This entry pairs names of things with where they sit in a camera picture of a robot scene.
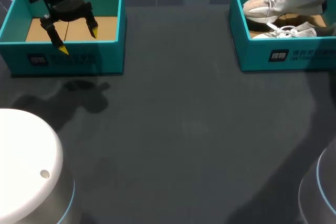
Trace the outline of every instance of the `robotic arm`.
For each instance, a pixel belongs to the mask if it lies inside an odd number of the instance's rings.
[[[39,0],[29,0],[32,4]],[[92,13],[92,5],[84,0],[43,0],[49,14],[40,19],[41,26],[47,31],[53,46],[60,51],[69,54],[63,41],[55,30],[57,21],[70,22],[79,18],[85,18],[93,38],[97,38],[98,23]]]

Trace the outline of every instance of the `table surface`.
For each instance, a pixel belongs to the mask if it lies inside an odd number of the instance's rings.
[[[336,74],[241,72],[227,5],[127,16],[122,76],[11,78],[0,62],[0,106],[58,133],[81,224],[293,223],[336,135]]]

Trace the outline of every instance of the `white sneaker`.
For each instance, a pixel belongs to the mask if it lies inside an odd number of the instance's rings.
[[[259,34],[253,39],[275,39],[275,38],[296,38],[296,37],[317,37],[315,26],[308,22],[303,23],[297,27],[295,26],[283,26],[276,27],[272,23],[267,23],[267,25],[274,31],[265,34]]]
[[[248,0],[243,7],[246,18],[258,23],[273,23],[283,14],[318,15],[326,0]]]

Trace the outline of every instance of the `cardboard box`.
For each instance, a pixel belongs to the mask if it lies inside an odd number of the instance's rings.
[[[270,29],[262,24],[254,24],[259,29],[263,27],[262,31],[251,26],[243,13],[246,1],[231,0],[229,12],[232,37],[242,71],[336,68],[336,37],[253,39]],[[321,16],[286,14],[274,24],[278,27],[283,24],[298,26],[305,21],[317,26],[329,26],[336,22],[336,0],[328,0],[328,9]]]
[[[43,1],[13,0],[0,30],[0,54],[16,76],[122,73],[126,16],[124,0],[90,1],[98,39],[82,19],[55,23],[69,55],[56,49],[39,19],[48,13]]]
[[[72,22],[56,22],[56,31],[63,41],[96,41],[96,40],[115,40],[117,34],[118,17],[95,17],[99,33],[95,39],[86,24],[85,18],[80,18]],[[47,32],[41,27],[39,18],[33,18],[26,42],[50,41]]]

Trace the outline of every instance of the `printed logo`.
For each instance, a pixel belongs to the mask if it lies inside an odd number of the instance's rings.
[[[33,66],[47,66],[48,61],[44,54],[27,54],[28,60]]]
[[[271,55],[269,56],[268,62],[281,62],[285,61],[288,56],[289,50],[272,50]]]

